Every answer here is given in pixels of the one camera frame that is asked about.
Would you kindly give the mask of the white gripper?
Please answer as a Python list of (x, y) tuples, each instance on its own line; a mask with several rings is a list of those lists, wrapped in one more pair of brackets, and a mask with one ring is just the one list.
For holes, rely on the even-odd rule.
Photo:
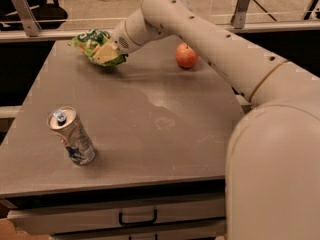
[(134, 44), (130, 40), (126, 29), (126, 21), (121, 21), (111, 33), (111, 43), (107, 42), (94, 49), (93, 59), (98, 64), (115, 62), (119, 56), (119, 51), (124, 54), (133, 52)]

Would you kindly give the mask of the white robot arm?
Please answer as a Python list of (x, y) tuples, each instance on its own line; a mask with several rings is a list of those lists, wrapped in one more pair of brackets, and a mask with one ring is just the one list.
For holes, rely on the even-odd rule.
[(226, 154), (226, 240), (320, 240), (320, 79), (196, 15), (185, 0), (141, 0), (96, 51), (107, 62), (176, 35), (252, 110)]

